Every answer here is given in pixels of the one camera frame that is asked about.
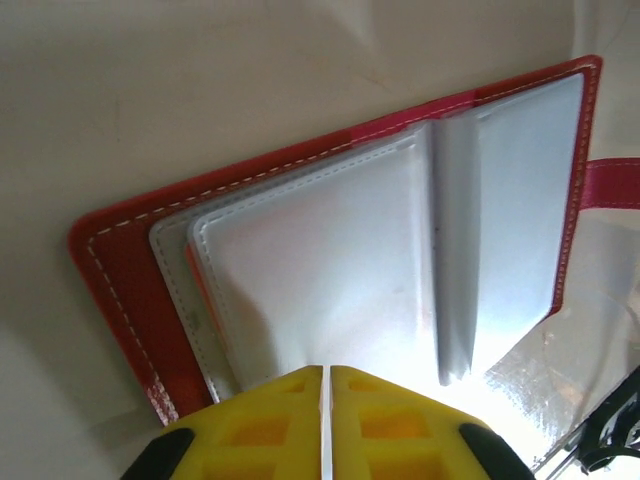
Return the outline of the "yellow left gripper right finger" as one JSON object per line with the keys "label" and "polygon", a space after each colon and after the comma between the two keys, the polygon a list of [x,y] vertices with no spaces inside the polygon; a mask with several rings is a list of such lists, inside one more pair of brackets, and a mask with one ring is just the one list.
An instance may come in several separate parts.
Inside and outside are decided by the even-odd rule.
{"label": "yellow left gripper right finger", "polygon": [[481,420],[346,366],[331,368],[334,479],[524,479]]}

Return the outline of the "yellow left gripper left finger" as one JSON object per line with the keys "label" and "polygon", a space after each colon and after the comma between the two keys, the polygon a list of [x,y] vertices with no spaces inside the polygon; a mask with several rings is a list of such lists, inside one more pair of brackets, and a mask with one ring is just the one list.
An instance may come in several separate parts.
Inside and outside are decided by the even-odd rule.
{"label": "yellow left gripper left finger", "polygon": [[319,479],[323,369],[307,366],[169,424],[124,479]]}

